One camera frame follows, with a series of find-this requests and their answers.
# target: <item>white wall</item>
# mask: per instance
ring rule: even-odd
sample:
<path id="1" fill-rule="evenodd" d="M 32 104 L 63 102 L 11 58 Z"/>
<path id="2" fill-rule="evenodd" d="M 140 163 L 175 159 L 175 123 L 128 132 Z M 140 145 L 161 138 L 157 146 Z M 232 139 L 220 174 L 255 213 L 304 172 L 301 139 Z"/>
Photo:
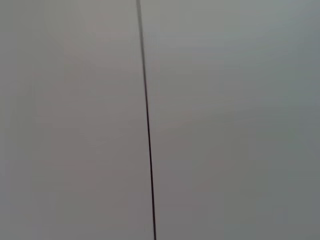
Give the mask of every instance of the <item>white wall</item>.
<path id="1" fill-rule="evenodd" d="M 318 239 L 319 3 L 141 2 L 158 240 Z"/>
<path id="2" fill-rule="evenodd" d="M 135 1 L 0 3 L 0 239 L 153 238 Z"/>

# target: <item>panel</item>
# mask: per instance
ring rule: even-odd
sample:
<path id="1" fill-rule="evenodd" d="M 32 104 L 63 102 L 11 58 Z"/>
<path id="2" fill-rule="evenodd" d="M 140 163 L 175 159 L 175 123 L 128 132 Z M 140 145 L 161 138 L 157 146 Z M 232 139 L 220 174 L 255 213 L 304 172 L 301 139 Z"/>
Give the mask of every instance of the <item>panel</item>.
<path id="1" fill-rule="evenodd" d="M 319 3 L 141 4 L 158 240 L 319 239 Z"/>
<path id="2" fill-rule="evenodd" d="M 0 239 L 150 240 L 137 9 L 0 3 Z"/>

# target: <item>gray surface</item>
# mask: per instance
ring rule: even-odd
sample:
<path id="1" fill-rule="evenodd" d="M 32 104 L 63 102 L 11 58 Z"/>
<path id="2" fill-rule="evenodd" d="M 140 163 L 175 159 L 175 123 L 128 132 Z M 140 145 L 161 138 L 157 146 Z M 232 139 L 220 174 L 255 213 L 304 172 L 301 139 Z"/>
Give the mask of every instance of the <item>gray surface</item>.
<path id="1" fill-rule="evenodd" d="M 135 1 L 1 1 L 0 53 L 0 239 L 152 239 Z"/>
<path id="2" fill-rule="evenodd" d="M 158 240 L 319 239 L 319 3 L 141 4 Z"/>

